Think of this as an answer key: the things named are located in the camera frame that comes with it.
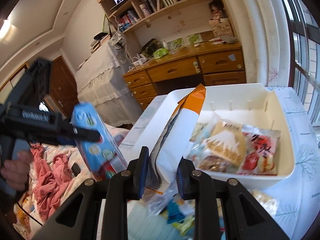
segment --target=black cable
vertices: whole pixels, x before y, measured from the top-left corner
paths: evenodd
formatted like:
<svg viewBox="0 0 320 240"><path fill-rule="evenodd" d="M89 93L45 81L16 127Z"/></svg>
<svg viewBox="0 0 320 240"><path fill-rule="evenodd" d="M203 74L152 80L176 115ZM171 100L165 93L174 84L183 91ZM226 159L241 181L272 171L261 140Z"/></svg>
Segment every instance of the black cable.
<svg viewBox="0 0 320 240"><path fill-rule="evenodd" d="M39 225L41 225L42 226L42 224L38 221L38 220L36 220L33 216L31 216L27 211L25 211L24 209L23 209L23 207L17 202L17 205L19 206L19 208L21 208L21 210L23 211L23 212L25 212L29 217L31 217L34 221L36 221Z"/></svg>

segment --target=human hand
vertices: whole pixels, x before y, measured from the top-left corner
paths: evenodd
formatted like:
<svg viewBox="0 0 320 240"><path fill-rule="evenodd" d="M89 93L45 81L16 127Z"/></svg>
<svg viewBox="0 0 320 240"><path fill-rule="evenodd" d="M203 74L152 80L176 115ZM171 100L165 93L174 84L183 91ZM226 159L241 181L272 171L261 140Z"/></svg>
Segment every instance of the human hand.
<svg viewBox="0 0 320 240"><path fill-rule="evenodd" d="M4 161L4 167L0 169L0 172L10 187L18 191L25 190L30 169L29 164L32 161L33 155L30 151L18 152L17 160Z"/></svg>

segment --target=recessed light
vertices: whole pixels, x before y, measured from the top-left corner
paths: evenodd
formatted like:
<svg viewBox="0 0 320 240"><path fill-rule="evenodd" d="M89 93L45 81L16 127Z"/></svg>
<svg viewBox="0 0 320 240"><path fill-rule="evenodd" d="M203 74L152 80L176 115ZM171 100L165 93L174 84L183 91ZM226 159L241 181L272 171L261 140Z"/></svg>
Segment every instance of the recessed light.
<svg viewBox="0 0 320 240"><path fill-rule="evenodd" d="M0 39L6 36L9 29L10 29L10 22L8 20L4 20L3 25L0 29Z"/></svg>

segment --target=pink towel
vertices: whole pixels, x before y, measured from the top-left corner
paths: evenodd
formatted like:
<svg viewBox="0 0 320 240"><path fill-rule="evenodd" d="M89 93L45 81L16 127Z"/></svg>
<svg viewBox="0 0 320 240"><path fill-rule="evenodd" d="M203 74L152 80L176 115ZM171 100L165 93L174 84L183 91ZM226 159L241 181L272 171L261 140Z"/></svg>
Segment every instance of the pink towel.
<svg viewBox="0 0 320 240"><path fill-rule="evenodd" d="M60 206L60 198L72 179L68 168L68 157L65 154L55 155L51 171L42 158L44 148L40 144L33 145L31 152L38 181L33 193L37 200L39 215L43 221L46 221Z"/></svg>

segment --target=white box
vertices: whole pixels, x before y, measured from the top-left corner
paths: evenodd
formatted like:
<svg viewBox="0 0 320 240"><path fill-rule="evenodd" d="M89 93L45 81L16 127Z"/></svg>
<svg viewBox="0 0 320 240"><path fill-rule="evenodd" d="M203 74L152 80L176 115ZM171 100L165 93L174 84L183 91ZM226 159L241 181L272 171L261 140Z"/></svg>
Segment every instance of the white box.
<svg viewBox="0 0 320 240"><path fill-rule="evenodd" d="M241 124L249 124L263 129L281 131L280 151L275 155L278 165L277 176L237 175L214 171L204 171L214 179L226 181L238 179L249 189L265 189L291 176L295 168L294 153L288 125L274 91L267 91L262 84L236 84L206 87L206 98L198 122L208 122L212 111ZM164 126L169 120L177 102L193 89L175 90L168 94L126 160L139 157L142 146L151 152Z"/></svg>

